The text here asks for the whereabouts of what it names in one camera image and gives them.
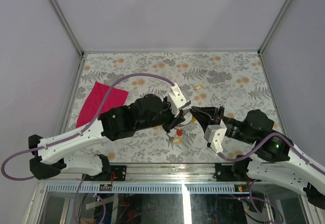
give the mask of glass panel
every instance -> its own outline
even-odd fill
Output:
[[[284,216],[284,224],[306,224],[298,195],[290,190],[274,185],[258,185],[253,196],[270,201]],[[247,195],[191,194],[98,194],[104,201],[106,216],[104,224],[168,223],[205,224],[268,223],[257,213],[248,199],[238,200]],[[49,193],[47,205],[39,223],[73,224],[74,194]],[[64,202],[69,199],[64,215]],[[257,208],[267,218],[281,221],[277,210],[263,202],[255,201]],[[78,194],[78,223],[98,224],[104,208],[93,194]]]

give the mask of pink cloth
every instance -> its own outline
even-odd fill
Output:
[[[83,126],[93,119],[109,88],[110,86],[98,82],[95,83],[92,91],[81,108],[76,127]],[[101,110],[101,114],[107,112],[111,108],[123,106],[127,95],[127,91],[114,88],[108,95]]]

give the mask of metal frame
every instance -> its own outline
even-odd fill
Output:
[[[84,66],[85,66],[85,58],[80,57],[78,61],[77,69],[75,70],[73,80],[69,89],[68,98],[66,104],[64,105],[62,117],[58,129],[56,131],[57,135],[63,134],[67,130],[69,124],[69,118],[72,112],[73,103],[75,101],[76,92],[79,86],[79,82],[82,76],[82,71]]]
[[[291,2],[292,2],[292,0],[285,0],[284,1],[284,3],[282,5],[282,7],[281,7],[281,9],[280,9],[277,17],[275,18],[275,20],[274,20],[274,22],[273,22],[273,24],[272,24],[272,26],[271,26],[268,34],[266,35],[266,37],[263,40],[260,48],[258,49],[258,53],[259,54],[263,54],[263,52],[265,51],[265,49],[266,49],[266,47],[267,47],[270,39],[272,38],[275,30],[277,29],[279,23],[281,22],[284,14],[286,13],[286,10],[288,9],[288,7],[289,7],[289,5],[290,5]]]
[[[61,219],[60,219],[60,224],[66,224],[69,203],[70,203],[70,199],[69,198],[65,198],[64,199],[64,204],[63,204],[62,215],[61,215]]]
[[[59,21],[62,24],[63,29],[66,31],[69,39],[71,40],[76,52],[80,56],[78,67],[75,71],[74,78],[72,85],[70,87],[69,96],[67,99],[67,102],[64,107],[62,119],[60,121],[57,134],[61,134],[65,132],[67,129],[68,123],[69,123],[69,117],[71,114],[72,106],[75,99],[75,94],[78,88],[78,84],[82,75],[83,67],[85,64],[85,59],[88,54],[92,53],[149,53],[149,52],[234,52],[234,51],[255,51],[255,50],[136,50],[136,51],[124,51],[124,50],[118,50],[118,51],[105,51],[105,50],[96,50],[96,51],[87,51],[84,52],[82,47],[80,46],[77,38],[75,37],[71,27],[69,26],[61,8],[59,7],[59,4],[57,0],[48,0],[51,4],[55,14],[57,15]],[[275,21],[273,22],[266,38],[264,39],[262,45],[258,49],[258,54],[260,56],[261,62],[263,64],[263,71],[265,73],[268,86],[271,91],[271,96],[273,103],[275,105],[277,115],[279,117],[279,120],[281,122],[282,130],[287,135],[287,130],[285,128],[285,124],[283,121],[283,117],[281,114],[281,111],[278,106],[277,99],[274,94],[274,90],[272,87],[272,84],[270,83],[270,77],[267,72],[267,68],[265,66],[264,60],[263,60],[263,52],[265,51],[265,48],[267,47],[269,41],[271,40],[274,32],[276,31],[279,23],[281,22],[285,12],[287,11],[290,3],[292,0],[285,0],[283,6],[281,7]],[[139,184],[145,182],[150,182],[151,184],[155,183],[168,183],[168,184],[176,184],[180,181],[187,182],[187,183],[196,183],[196,184],[210,184],[212,185],[213,181],[215,179],[211,179],[208,177],[211,173],[214,171],[213,164],[192,164],[195,166],[192,166],[191,164],[127,164],[128,165],[128,173],[127,173],[127,180],[126,184]],[[198,172],[202,170],[202,167],[205,167],[205,170],[203,172]],[[47,197],[48,191],[47,187],[48,185],[52,185],[54,182],[56,183],[73,183],[77,184],[81,180],[80,174],[65,174],[60,175],[59,177],[54,177],[50,180],[46,181],[39,181],[35,195],[32,199],[32,205],[29,209],[28,216],[26,217],[26,223],[38,223],[40,220],[40,213],[42,213],[44,205],[45,205],[45,199]],[[256,188],[259,188],[262,186],[262,183],[256,183]],[[310,205],[305,197],[300,197],[303,210],[305,211],[305,215],[307,216],[310,223],[324,223],[324,220],[321,215],[318,214],[318,208]]]
[[[76,36],[72,32],[57,0],[48,0],[48,1],[49,1],[50,5],[52,6],[53,11],[57,15],[59,21],[61,22],[63,29],[66,31],[69,39],[71,40],[74,48],[76,49],[76,52],[79,54],[79,56],[82,56],[84,51],[83,51],[82,47],[80,46]]]

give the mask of red wire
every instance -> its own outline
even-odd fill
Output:
[[[249,179],[247,180],[247,183],[246,183],[246,186],[247,186],[247,187],[248,187],[250,181],[251,181],[251,179],[249,178]]]
[[[112,188],[112,190],[113,190],[113,181],[114,181],[114,178],[115,178],[115,173],[112,172],[111,173],[111,188]]]

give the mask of floral tablecloth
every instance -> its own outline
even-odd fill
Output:
[[[158,74],[176,82],[191,98],[193,106],[225,107],[227,117],[243,120],[248,111],[261,109],[275,121],[279,120],[272,102],[262,64],[255,52],[220,53],[106,53],[88,54],[77,89],[68,130],[76,126],[79,112],[95,81],[111,85],[118,78],[131,73]],[[129,92],[126,103],[153,93],[161,98],[170,91],[162,80],[133,77],[117,88]],[[145,163],[215,163],[223,162],[206,147],[203,130],[197,121],[182,128],[177,136],[168,135],[162,127],[136,132],[134,137],[95,145],[77,152],[82,155],[105,154],[112,162]],[[226,138],[224,154],[236,157],[252,146]]]

